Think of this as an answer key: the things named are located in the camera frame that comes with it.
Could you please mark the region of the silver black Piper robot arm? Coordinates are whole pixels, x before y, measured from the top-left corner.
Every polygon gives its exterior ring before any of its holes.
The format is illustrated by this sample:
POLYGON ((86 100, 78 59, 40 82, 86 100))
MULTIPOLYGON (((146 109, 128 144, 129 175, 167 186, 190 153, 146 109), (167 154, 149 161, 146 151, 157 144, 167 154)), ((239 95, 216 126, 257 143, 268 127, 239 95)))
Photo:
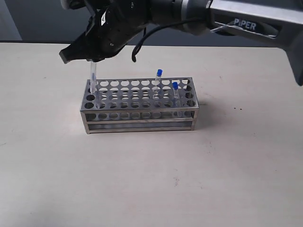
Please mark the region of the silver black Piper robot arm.
POLYGON ((86 30, 59 53, 64 63, 116 56, 137 34, 132 59, 157 31, 173 28, 242 36, 286 52, 294 79, 303 84, 303 3, 300 0, 63 0, 64 9, 86 8, 86 30))

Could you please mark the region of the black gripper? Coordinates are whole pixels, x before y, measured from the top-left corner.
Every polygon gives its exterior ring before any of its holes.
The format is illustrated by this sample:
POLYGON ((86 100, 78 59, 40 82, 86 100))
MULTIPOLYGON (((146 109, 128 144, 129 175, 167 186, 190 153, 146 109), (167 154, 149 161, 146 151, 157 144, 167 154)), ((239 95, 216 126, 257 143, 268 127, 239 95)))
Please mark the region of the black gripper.
POLYGON ((116 56, 152 22, 152 0, 88 0, 91 27, 60 50, 64 64, 75 60, 99 62, 116 56))

